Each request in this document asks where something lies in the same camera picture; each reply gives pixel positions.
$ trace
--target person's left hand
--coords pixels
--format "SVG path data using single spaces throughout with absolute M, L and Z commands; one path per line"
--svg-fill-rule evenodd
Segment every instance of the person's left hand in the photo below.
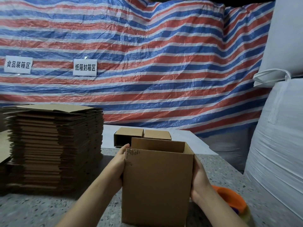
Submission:
M 129 144 L 124 145 L 120 148 L 116 156 L 109 162 L 104 168 L 101 175 L 106 178 L 108 183 L 108 191 L 115 195 L 122 187 L 121 175 L 125 165 L 125 151 L 129 148 Z

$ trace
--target gray speckled surface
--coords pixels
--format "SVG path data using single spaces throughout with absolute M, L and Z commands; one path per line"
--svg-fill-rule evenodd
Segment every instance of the gray speckled surface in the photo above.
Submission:
M 111 160 L 117 149 L 102 149 L 102 168 Z M 303 226 L 296 215 L 262 187 L 252 183 L 225 160 L 214 155 L 198 155 L 212 184 L 233 189 L 239 193 L 251 208 L 256 226 Z M 69 197 L 9 193 L 0 197 L 0 226 L 54 226 L 76 201 L 82 191 Z M 105 210 L 98 226 L 130 226 L 121 224 L 121 191 Z M 190 203 L 187 227 L 211 226 L 203 212 Z

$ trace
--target person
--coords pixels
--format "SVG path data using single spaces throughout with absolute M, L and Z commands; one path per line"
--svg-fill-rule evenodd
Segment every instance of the person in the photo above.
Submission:
M 65 214 L 57 227 L 97 226 L 112 197 L 121 189 L 125 164 L 124 145 Z M 213 227 L 248 227 L 212 188 L 204 167 L 195 156 L 191 199 L 202 209 Z

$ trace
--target orange bowl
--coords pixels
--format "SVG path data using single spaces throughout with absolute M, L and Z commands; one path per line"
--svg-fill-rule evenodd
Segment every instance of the orange bowl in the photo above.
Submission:
M 225 187 L 219 187 L 219 186 L 212 186 L 212 187 L 214 188 L 215 191 L 217 191 L 220 197 L 227 202 L 227 204 L 230 207 L 237 209 L 240 214 L 244 213 L 247 204 L 239 194 Z

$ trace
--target paper sign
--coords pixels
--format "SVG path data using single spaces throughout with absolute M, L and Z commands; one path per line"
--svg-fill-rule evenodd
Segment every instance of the paper sign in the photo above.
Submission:
M 97 76 L 97 60 L 74 59 L 74 76 Z
M 32 57 L 6 56 L 4 71 L 30 74 L 33 65 Z

